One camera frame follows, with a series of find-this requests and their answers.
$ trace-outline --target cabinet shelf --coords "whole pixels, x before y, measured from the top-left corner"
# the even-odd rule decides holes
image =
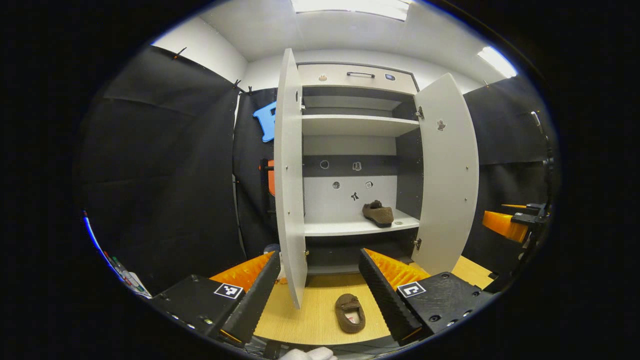
[[[314,218],[312,213],[305,216],[305,236],[340,236],[384,233],[411,229],[420,226],[420,220],[413,218],[398,209],[393,209],[394,223],[391,227],[378,227],[372,221],[367,220],[361,213],[352,217],[345,217],[339,221],[330,222],[325,219]]]
[[[359,135],[397,137],[417,129],[414,120],[365,115],[303,115],[302,135]]]

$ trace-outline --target sticker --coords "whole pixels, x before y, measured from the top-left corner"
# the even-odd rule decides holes
[[[242,290],[243,289],[239,286],[222,284],[216,291],[214,291],[214,293],[216,295],[228,297],[230,299],[237,299]]]
[[[415,281],[398,286],[398,290],[400,290],[404,297],[412,297],[414,295],[427,292],[420,284],[418,284],[418,282]]]

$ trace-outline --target brown loafer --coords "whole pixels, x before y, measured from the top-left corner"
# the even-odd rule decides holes
[[[390,207],[383,207],[378,200],[364,204],[362,214],[365,218],[373,221],[378,227],[390,227],[394,221],[394,213]]]
[[[358,332],[364,328],[364,311],[358,298],[353,294],[343,294],[335,302],[335,314],[344,332]]]

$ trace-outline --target wooden floor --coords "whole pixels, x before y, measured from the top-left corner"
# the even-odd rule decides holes
[[[416,263],[411,266],[420,268]],[[489,270],[463,256],[452,273],[480,288],[492,281]],[[333,310],[335,301],[344,293],[358,297],[367,319],[365,328],[356,334],[340,329]],[[275,284],[254,335],[289,343],[333,345],[378,339],[390,333],[364,278],[349,274],[311,277],[300,310],[293,306],[288,285]]]

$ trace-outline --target drawer handle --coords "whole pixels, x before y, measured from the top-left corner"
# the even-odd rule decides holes
[[[376,77],[374,74],[370,74],[368,72],[354,72],[354,71],[348,71],[347,72],[347,76],[350,76],[352,74],[369,75],[372,79]]]

